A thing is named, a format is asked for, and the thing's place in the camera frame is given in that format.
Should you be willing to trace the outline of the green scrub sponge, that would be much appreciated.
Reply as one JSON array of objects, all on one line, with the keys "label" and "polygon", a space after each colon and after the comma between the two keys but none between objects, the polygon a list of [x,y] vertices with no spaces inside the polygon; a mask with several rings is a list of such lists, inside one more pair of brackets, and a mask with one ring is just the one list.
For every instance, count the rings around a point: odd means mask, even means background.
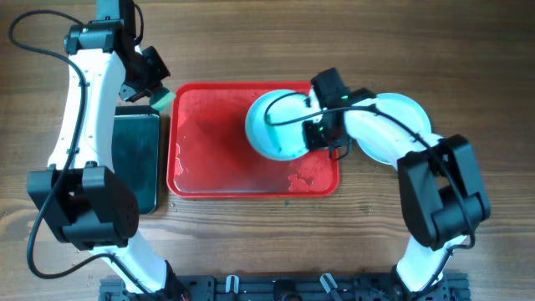
[{"label": "green scrub sponge", "polygon": [[155,91],[150,97],[150,107],[157,111],[165,110],[175,99],[176,94],[169,89],[162,87]]}]

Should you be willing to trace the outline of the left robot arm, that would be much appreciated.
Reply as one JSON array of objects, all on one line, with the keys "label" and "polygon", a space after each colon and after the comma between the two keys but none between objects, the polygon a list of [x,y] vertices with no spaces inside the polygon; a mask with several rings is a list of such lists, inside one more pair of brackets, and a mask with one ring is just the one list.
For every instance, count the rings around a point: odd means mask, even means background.
[{"label": "left robot arm", "polygon": [[43,171],[27,188],[60,242],[102,259],[122,279],[130,300],[187,300],[190,294],[139,232],[135,194],[115,174],[112,138],[119,101],[173,99],[169,70],[153,47],[142,48],[144,20],[132,1],[99,1],[96,17],[74,20],[60,59],[69,90],[59,138]]}]

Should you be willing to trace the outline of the mint plate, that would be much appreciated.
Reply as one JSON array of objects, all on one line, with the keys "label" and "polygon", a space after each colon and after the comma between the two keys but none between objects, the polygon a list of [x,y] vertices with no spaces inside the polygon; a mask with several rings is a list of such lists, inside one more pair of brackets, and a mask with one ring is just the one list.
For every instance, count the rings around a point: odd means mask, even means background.
[{"label": "mint plate", "polygon": [[260,96],[245,119],[246,136],[252,148],[273,161],[291,161],[307,153],[303,129],[305,116],[318,123],[321,110],[315,93],[275,89]]}]

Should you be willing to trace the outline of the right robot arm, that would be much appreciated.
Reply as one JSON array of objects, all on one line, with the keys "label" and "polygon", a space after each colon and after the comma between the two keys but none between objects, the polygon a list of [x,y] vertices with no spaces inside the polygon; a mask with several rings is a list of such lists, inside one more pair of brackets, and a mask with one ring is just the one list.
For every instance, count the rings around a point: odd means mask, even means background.
[{"label": "right robot arm", "polygon": [[350,90],[335,68],[311,81],[308,105],[318,105],[319,121],[303,124],[309,149],[350,146],[393,166],[410,240],[395,265],[406,297],[419,298],[442,279],[457,249],[475,245],[477,226],[491,215],[491,204],[469,141],[433,133],[426,112],[397,93]]}]

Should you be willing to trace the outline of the white plate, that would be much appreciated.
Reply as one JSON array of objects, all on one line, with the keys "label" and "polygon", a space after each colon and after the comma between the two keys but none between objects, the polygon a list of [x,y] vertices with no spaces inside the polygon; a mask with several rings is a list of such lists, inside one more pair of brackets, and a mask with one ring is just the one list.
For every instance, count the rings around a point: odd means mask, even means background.
[{"label": "white plate", "polygon": [[[374,100],[379,101],[380,103],[384,103],[385,101],[394,102],[390,109],[394,109],[394,107],[400,107],[402,112],[406,112],[408,108],[411,108],[415,111],[417,114],[417,117],[415,117],[415,122],[417,124],[418,130],[427,130],[432,131],[432,123],[429,119],[429,116],[427,113],[423,110],[423,108],[415,102],[413,99],[397,93],[382,93],[377,94]],[[369,156],[371,159],[378,161],[381,164],[389,165],[390,163],[386,160],[385,156],[382,156],[376,147],[372,147],[370,144],[365,143],[363,140],[355,138],[356,143],[359,145],[361,150]]]}]

